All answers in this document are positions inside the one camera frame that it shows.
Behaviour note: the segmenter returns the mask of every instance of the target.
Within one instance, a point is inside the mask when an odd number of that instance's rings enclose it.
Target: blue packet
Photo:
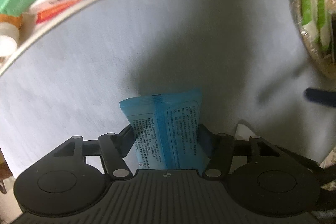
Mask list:
[[[197,142],[202,94],[191,90],[129,98],[120,108],[133,127],[140,169],[198,169],[209,159]]]

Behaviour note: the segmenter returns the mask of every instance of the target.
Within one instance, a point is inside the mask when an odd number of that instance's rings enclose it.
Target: plastic wrap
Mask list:
[[[328,12],[336,13],[336,0],[325,0]],[[291,0],[292,15],[297,25],[302,42],[317,68],[329,79],[336,79],[336,64],[332,63],[331,55],[325,55],[319,43],[315,43],[302,26],[301,0]]]
[[[201,102],[198,89],[120,102],[134,130],[140,169],[203,172],[209,159],[197,143]]]
[[[328,168],[335,164],[336,164],[336,146],[329,153],[329,155],[325,158],[325,160],[320,164],[320,167]],[[336,190],[336,180],[323,185],[322,188],[329,190],[329,191],[335,191]]]

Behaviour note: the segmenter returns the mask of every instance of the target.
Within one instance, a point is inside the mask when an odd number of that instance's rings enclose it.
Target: white tablecloth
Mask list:
[[[335,145],[335,110],[305,101],[310,86],[334,83],[310,64],[289,0],[101,0],[1,77],[0,146],[18,176],[73,135],[122,130],[123,99],[200,87],[210,130],[231,133],[244,119],[322,161]],[[137,168],[134,151],[126,161]]]

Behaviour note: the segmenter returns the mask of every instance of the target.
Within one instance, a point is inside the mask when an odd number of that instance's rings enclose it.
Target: plastic wrapped food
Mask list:
[[[317,43],[319,33],[317,30],[317,1],[301,0],[302,27],[308,33],[310,42]]]
[[[140,169],[198,169],[209,159],[197,143],[199,90],[130,98],[120,108],[133,127]]]
[[[336,12],[336,0],[324,0],[325,8],[329,13]],[[300,32],[302,42],[317,68],[329,79],[336,79],[336,65],[332,63],[331,55],[325,56],[320,43],[314,43],[310,34],[303,27],[301,0],[291,0],[294,22]]]
[[[320,45],[323,53],[330,52],[330,16],[325,0],[318,0],[317,28],[320,35]]]

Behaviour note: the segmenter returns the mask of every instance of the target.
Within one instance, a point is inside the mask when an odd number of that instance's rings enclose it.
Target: cylindrical container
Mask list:
[[[20,37],[22,15],[12,17],[0,14],[0,57],[15,52]]]

